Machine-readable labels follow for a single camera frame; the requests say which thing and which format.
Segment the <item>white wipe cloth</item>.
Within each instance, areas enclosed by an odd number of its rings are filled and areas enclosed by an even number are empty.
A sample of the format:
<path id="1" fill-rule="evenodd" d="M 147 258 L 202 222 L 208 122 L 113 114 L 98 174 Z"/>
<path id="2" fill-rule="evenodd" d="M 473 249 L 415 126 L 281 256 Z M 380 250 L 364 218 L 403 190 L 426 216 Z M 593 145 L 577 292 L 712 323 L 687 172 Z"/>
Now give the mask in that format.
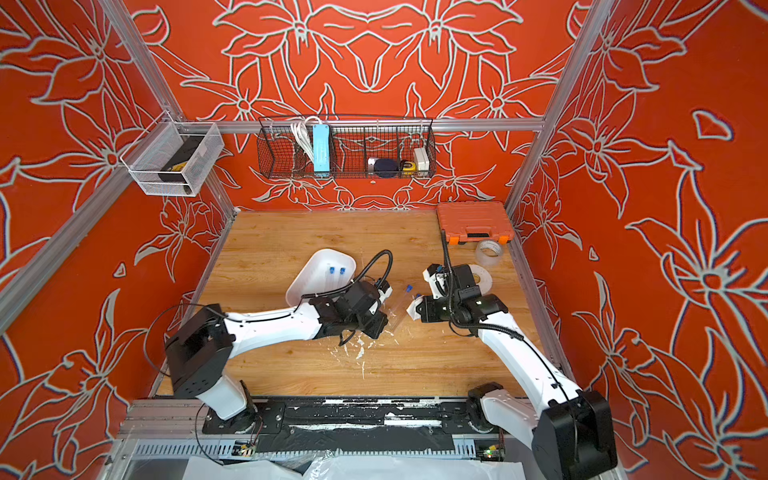
<path id="1" fill-rule="evenodd" d="M 410 318 L 414 321 L 419 321 L 421 319 L 421 314 L 418 311 L 419 306 L 421 305 L 422 299 L 420 298 L 420 302 L 415 306 L 406 309 L 407 314 L 410 316 Z"/>

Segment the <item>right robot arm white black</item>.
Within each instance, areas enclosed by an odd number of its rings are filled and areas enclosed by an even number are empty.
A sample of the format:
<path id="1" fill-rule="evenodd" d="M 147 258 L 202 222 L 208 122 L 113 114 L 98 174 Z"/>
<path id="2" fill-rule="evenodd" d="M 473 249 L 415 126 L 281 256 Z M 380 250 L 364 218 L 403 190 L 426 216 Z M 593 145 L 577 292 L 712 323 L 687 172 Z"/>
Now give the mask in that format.
<path id="1" fill-rule="evenodd" d="M 446 322 L 488 346 L 525 392 L 526 403 L 488 383 L 471 397 L 481 421 L 512 434 L 531 451 L 546 479 L 592 479 L 618 465 L 608 401 L 584 390 L 533 345 L 494 294 L 483 294 L 468 265 L 430 265 L 431 293 L 408 307 L 414 320 Z"/>

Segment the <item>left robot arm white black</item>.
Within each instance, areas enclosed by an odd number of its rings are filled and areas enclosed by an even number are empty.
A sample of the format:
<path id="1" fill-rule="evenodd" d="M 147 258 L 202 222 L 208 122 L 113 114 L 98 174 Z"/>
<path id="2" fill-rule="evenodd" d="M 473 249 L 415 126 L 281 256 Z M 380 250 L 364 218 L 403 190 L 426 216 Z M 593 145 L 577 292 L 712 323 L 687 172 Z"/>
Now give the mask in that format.
<path id="1" fill-rule="evenodd" d="M 299 304 L 257 313 L 225 312 L 204 305 L 165 343 L 173 396 L 198 399 L 221 420 L 250 413 L 246 388 L 227 373 L 228 362 L 246 352 L 291 341 L 362 333 L 372 339 L 387 325 L 383 304 L 392 288 L 385 280 L 356 280 L 335 290 L 304 294 Z"/>

